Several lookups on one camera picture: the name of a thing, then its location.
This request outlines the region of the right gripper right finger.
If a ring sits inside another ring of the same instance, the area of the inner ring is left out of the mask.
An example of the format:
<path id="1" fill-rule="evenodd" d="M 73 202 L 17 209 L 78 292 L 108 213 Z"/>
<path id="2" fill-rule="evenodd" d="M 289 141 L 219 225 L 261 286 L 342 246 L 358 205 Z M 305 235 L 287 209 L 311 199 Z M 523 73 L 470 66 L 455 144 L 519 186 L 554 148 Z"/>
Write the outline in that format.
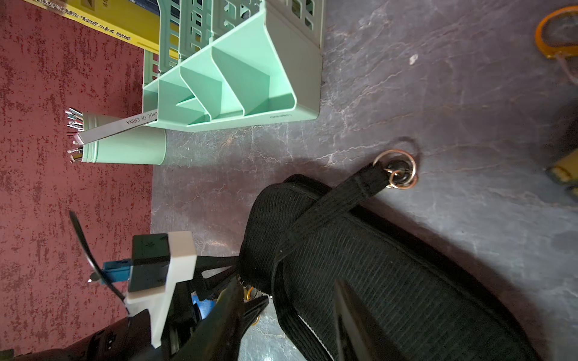
<path id="1" fill-rule="evenodd" d="M 405 359 L 345 280 L 336 280 L 334 290 L 339 360 Z"/>

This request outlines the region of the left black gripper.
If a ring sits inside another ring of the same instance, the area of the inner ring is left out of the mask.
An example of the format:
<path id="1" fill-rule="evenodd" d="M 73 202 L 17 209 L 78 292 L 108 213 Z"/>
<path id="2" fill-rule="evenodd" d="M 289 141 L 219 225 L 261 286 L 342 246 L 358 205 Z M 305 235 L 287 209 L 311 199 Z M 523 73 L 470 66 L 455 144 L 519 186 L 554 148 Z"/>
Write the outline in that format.
<path id="1" fill-rule="evenodd" d="M 193 292 L 196 292 L 199 298 L 218 296 L 238 275 L 238 267 L 238 256 L 197 257 L 193 277 L 189 281 L 178 282 L 173 293 L 161 338 L 164 360 L 171 360 L 177 354 L 201 321 L 198 319 L 199 310 L 193 307 L 191 299 Z M 244 303 L 241 336 L 245 335 L 268 305 L 269 296 L 259 296 Z"/>

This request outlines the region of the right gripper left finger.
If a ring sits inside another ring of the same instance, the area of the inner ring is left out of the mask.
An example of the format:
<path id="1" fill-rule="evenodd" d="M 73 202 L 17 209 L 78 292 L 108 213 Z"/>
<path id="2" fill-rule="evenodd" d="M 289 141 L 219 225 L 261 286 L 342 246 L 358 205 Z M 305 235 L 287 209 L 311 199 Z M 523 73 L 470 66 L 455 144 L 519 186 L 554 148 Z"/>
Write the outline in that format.
<path id="1" fill-rule="evenodd" d="M 240 283 L 234 278 L 227 287 L 236 284 Z M 241 317 L 202 320 L 172 360 L 238 360 L 241 328 Z"/>

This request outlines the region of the blue yellow figure keychain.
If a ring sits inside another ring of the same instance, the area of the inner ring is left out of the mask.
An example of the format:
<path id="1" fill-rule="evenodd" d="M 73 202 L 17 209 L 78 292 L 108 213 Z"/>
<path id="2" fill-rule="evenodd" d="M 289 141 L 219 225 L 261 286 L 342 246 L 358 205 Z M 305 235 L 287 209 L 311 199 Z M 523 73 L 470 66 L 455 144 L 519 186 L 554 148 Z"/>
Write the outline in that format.
<path id="1" fill-rule="evenodd" d="M 218 296 L 201 300 L 193 292 L 191 299 L 195 310 L 199 310 L 199 320 L 207 320 L 209 318 L 218 319 L 219 317 L 241 317 L 244 314 L 244 303 L 256 299 L 259 296 L 266 296 L 260 294 L 256 288 L 245 288 L 240 284 L 230 285 L 225 290 L 222 290 Z"/>

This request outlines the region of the black fabric bag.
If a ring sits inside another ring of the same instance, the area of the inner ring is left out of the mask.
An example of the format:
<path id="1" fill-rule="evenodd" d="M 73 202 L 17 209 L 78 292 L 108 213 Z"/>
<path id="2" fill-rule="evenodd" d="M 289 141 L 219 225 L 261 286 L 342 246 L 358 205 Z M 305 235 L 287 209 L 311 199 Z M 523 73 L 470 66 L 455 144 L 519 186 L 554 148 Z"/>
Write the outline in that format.
<path id="1" fill-rule="evenodd" d="M 281 329 L 308 360 L 352 351 L 335 312 L 336 283 L 367 309 L 363 329 L 381 333 L 380 360 L 539 359 L 518 320 L 474 276 L 363 206 L 414 181 L 415 171 L 375 159 L 335 187 L 301 174 L 268 186 L 245 229 L 243 281 L 272 297 Z"/>

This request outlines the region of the green cord charm decoration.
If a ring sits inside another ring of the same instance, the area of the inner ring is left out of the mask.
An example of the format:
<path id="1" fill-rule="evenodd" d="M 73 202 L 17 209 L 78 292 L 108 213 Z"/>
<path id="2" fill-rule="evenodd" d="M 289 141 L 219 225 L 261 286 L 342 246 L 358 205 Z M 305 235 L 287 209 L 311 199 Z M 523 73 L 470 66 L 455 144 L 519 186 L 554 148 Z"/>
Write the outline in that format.
<path id="1" fill-rule="evenodd" d="M 534 43 L 537 49 L 548 59 L 556 60 L 570 82 L 577 85 L 577 75 L 574 75 L 567 64 L 567 58 L 577 57 L 577 45 L 552 46 L 543 39 L 543 31 L 551 20 L 577 15 L 577 6 L 560 8 L 543 18 L 534 33 Z M 545 174 L 556 184 L 564 187 L 564 192 L 574 202 L 577 202 L 577 145 L 572 152 L 564 155 L 547 168 Z"/>

